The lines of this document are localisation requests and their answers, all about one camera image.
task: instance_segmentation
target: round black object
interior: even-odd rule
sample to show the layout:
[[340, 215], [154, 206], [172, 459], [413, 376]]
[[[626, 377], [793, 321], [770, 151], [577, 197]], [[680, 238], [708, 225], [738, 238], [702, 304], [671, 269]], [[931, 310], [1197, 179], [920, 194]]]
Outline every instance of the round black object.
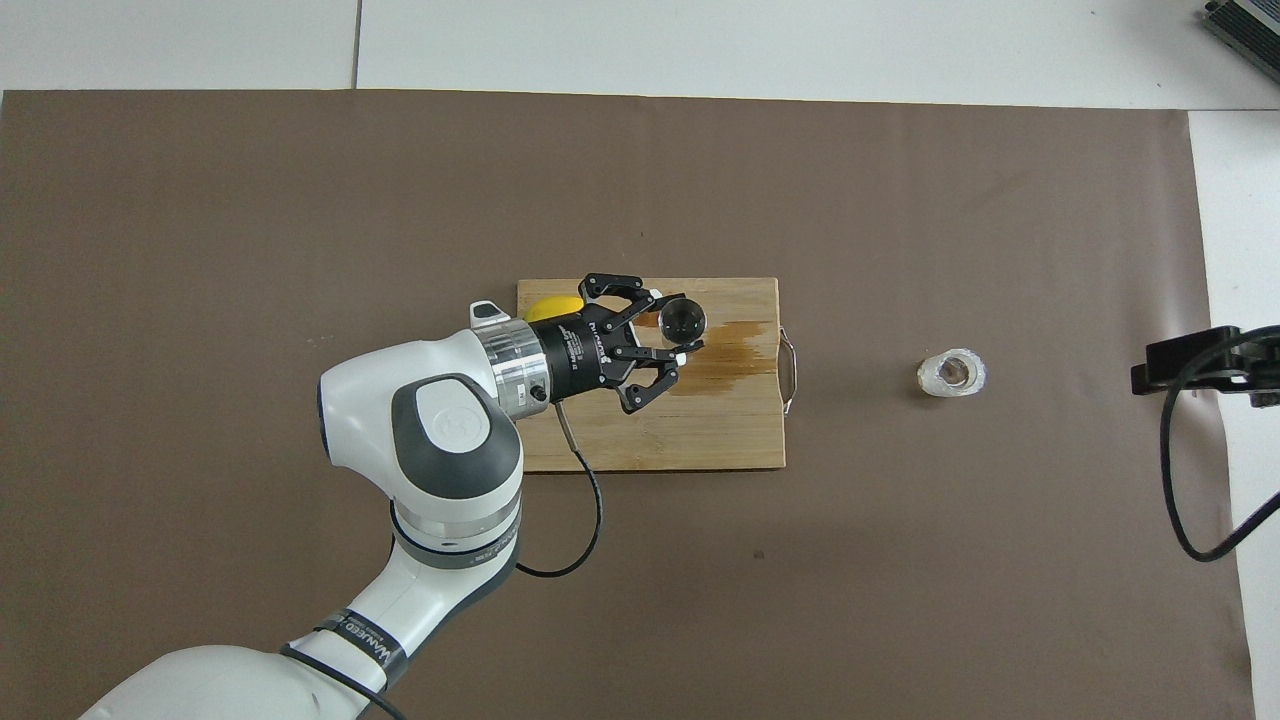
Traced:
[[703, 337], [707, 331], [707, 313], [703, 306], [687, 297], [677, 297], [658, 313], [658, 327], [662, 337], [675, 345], [689, 345]]

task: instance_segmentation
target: brown mat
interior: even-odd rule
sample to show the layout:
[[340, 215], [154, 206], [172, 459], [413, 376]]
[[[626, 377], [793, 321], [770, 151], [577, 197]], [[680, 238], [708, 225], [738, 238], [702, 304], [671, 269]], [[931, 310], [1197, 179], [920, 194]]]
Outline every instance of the brown mat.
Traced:
[[[0, 132], [14, 717], [342, 607], [389, 537], [319, 374], [600, 270], [780, 279], [788, 466], [607, 477], [595, 557], [456, 619], [411, 717], [1252, 716], [1234, 560], [1178, 550], [1128, 393], [1208, 322], [1183, 113], [6, 92]], [[920, 396], [952, 346], [987, 389]], [[1216, 406], [1180, 423], [1203, 543]], [[526, 498], [524, 559], [572, 557], [586, 482]]]

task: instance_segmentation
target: wooden cutting board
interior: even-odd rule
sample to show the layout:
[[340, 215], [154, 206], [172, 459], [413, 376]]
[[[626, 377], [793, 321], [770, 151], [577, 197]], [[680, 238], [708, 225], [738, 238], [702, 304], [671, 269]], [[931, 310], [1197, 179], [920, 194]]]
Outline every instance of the wooden cutting board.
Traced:
[[[579, 279], [520, 281], [518, 313], [550, 295], [577, 295]], [[625, 415], [618, 396], [593, 391], [564, 401], [582, 454], [596, 470], [742, 470], [786, 466], [778, 389], [777, 278], [645, 278], [684, 292], [707, 311], [707, 347], [653, 406]], [[605, 299], [621, 309], [625, 302]], [[657, 314], [635, 322], [637, 340], [663, 346]], [[653, 370], [632, 382], [649, 384]], [[525, 470], [579, 470], [554, 411], [520, 420]]]

